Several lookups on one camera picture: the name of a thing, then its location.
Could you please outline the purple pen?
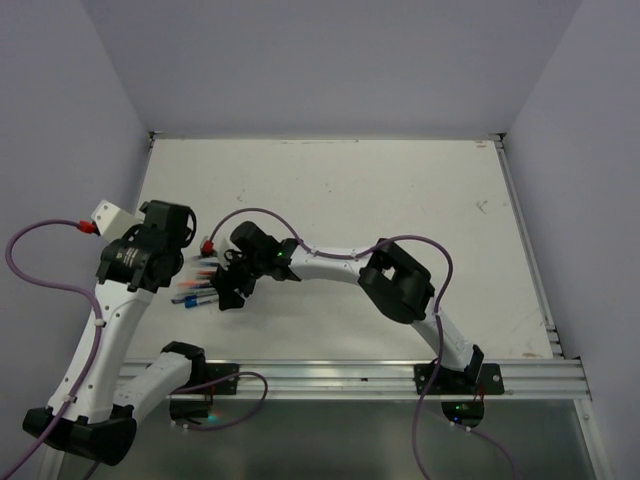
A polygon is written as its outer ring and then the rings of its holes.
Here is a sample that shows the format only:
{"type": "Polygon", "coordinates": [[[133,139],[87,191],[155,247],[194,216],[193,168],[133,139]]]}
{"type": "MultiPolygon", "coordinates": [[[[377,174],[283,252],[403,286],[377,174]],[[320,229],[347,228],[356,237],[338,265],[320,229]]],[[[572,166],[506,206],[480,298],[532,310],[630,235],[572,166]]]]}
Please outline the purple pen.
{"type": "Polygon", "coordinates": [[[214,258],[192,257],[189,263],[199,267],[217,267],[219,262],[214,258]]]}

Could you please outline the blue capped pen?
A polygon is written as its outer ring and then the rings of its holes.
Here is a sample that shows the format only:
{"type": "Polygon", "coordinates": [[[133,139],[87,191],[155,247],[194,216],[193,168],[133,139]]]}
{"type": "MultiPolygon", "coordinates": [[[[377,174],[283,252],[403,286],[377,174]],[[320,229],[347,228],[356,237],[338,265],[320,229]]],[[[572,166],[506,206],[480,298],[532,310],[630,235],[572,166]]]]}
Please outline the blue capped pen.
{"type": "Polygon", "coordinates": [[[187,309],[191,309],[191,308],[196,308],[203,305],[216,303],[217,300],[218,300],[217,296],[206,296],[206,297],[190,296],[185,299],[184,306],[187,309]]]}

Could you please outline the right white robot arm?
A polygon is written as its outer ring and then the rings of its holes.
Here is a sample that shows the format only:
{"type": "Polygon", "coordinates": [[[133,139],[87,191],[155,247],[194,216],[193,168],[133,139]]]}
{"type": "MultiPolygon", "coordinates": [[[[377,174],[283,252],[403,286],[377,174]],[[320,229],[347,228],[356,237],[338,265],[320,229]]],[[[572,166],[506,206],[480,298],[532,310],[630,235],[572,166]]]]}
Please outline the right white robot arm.
{"type": "Polygon", "coordinates": [[[278,240],[246,221],[232,231],[218,260],[210,284],[222,311],[242,308],[262,277],[356,285],[384,317],[419,333],[441,358],[437,376],[451,389],[468,392],[481,380],[483,352],[442,311],[444,290],[432,285],[428,269],[393,239],[362,251],[322,251],[296,238],[278,240]]]}

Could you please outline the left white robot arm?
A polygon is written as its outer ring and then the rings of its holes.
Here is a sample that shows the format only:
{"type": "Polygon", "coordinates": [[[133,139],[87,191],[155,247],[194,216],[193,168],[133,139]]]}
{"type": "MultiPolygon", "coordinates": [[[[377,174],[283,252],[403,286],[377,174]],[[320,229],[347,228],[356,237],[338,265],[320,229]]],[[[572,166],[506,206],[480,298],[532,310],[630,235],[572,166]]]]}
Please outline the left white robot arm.
{"type": "Polygon", "coordinates": [[[152,200],[136,218],[103,201],[85,231],[107,241],[93,299],[71,364],[46,406],[26,412],[22,428],[42,443],[115,466],[130,450],[138,427],[169,394],[201,390],[208,379],[202,348],[173,341],[141,374],[118,386],[138,324],[161,288],[181,270],[194,239],[196,216],[187,206],[152,200]]]}

